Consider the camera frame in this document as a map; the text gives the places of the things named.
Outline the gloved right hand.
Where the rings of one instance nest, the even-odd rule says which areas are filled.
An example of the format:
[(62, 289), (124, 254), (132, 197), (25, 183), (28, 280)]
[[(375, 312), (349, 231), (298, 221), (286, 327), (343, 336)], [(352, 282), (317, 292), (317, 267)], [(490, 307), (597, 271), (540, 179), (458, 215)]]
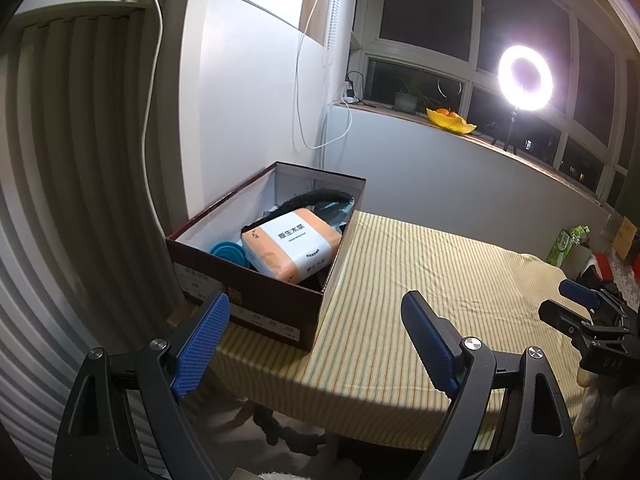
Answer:
[(639, 385), (587, 372), (577, 382), (584, 388), (582, 407), (574, 422), (578, 455), (626, 451), (639, 443)]

